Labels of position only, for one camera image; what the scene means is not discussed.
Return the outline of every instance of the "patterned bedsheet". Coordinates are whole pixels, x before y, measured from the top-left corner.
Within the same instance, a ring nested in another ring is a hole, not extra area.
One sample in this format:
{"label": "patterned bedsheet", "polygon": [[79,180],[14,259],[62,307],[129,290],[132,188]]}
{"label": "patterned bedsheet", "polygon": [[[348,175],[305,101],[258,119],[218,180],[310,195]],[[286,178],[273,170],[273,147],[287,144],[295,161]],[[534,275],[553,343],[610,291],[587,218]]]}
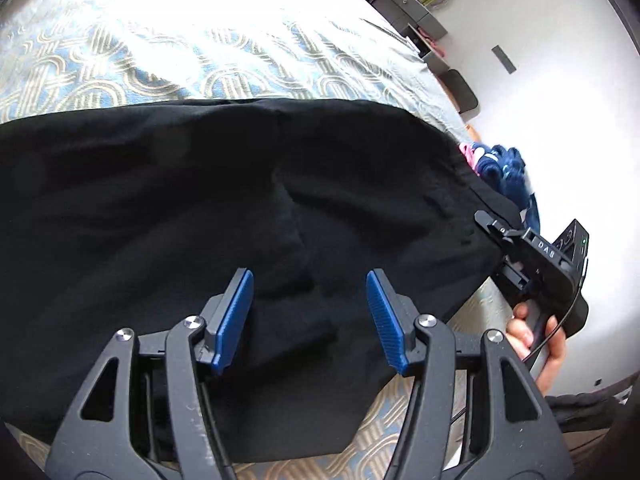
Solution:
{"label": "patterned bedsheet", "polygon": [[[364,0],[9,0],[0,49],[0,122],[185,98],[343,98],[404,108],[468,140],[436,78]],[[481,333],[509,317],[488,280],[450,325]],[[396,377],[380,392],[343,453],[238,465],[238,477],[382,478],[411,383]],[[455,411],[463,398],[459,372]],[[47,446],[12,431],[43,466]]]}

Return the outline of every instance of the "black garment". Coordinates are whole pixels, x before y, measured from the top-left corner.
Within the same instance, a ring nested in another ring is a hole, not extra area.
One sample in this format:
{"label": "black garment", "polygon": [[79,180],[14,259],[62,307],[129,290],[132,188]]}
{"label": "black garment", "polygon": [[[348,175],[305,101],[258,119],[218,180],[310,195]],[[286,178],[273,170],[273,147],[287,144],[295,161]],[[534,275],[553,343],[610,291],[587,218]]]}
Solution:
{"label": "black garment", "polygon": [[623,409],[615,397],[633,386],[640,372],[590,394],[545,397],[563,433],[610,428]]}
{"label": "black garment", "polygon": [[46,442],[117,329],[166,330],[243,266],[255,301],[211,385],[231,458],[339,452],[394,374],[367,271],[448,320],[502,256],[475,211],[520,225],[446,134],[371,102],[25,118],[0,161],[0,416]]}
{"label": "black garment", "polygon": [[640,438],[640,380],[602,443],[576,468],[572,480],[633,478],[638,475],[638,439]]}

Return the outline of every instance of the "blue gripper pad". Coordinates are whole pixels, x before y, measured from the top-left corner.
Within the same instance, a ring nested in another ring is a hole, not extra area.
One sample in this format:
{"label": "blue gripper pad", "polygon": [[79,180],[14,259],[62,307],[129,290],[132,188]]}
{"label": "blue gripper pad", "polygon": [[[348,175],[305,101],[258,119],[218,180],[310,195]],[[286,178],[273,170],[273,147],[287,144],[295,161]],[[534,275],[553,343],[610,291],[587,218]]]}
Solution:
{"label": "blue gripper pad", "polygon": [[404,333],[389,303],[380,280],[373,270],[367,274],[367,303],[376,323],[378,337],[385,351],[386,362],[404,375],[409,361],[404,353]]}
{"label": "blue gripper pad", "polygon": [[231,364],[236,354],[242,327],[244,327],[244,320],[246,320],[253,298],[254,275],[247,269],[242,276],[233,299],[229,303],[225,317],[223,317],[216,335],[215,355],[211,362],[211,368],[218,375]]}

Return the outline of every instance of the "pile of clothes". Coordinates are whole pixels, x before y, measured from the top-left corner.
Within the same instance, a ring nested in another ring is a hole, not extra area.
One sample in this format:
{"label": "pile of clothes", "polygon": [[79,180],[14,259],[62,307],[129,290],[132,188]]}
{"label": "pile of clothes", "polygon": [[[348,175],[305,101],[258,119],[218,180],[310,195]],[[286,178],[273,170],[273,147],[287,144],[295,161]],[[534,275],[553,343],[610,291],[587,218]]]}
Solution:
{"label": "pile of clothes", "polygon": [[536,195],[531,189],[520,152],[516,148],[507,150],[500,144],[489,148],[481,142],[462,142],[460,151],[482,180],[518,206],[524,227],[539,233],[540,215]]}

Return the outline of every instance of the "human hand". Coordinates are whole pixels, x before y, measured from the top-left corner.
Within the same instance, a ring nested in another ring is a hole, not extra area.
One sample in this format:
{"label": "human hand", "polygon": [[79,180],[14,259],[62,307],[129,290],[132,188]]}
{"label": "human hand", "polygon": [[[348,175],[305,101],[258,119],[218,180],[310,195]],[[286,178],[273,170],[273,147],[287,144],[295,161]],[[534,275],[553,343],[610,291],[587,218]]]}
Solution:
{"label": "human hand", "polygon": [[[524,321],[529,315],[529,308],[525,303],[519,303],[513,309],[513,315],[514,318],[507,323],[506,336],[518,357],[524,359],[530,354],[531,346],[533,345],[533,332]],[[545,337],[549,335],[556,326],[558,326],[558,320],[556,316],[551,316],[546,323]],[[548,350],[549,356],[546,358],[545,365],[536,379],[536,384],[543,395],[551,388],[551,384],[553,384],[558,375],[566,356],[566,335],[564,329],[561,328],[558,330],[549,340]]]}

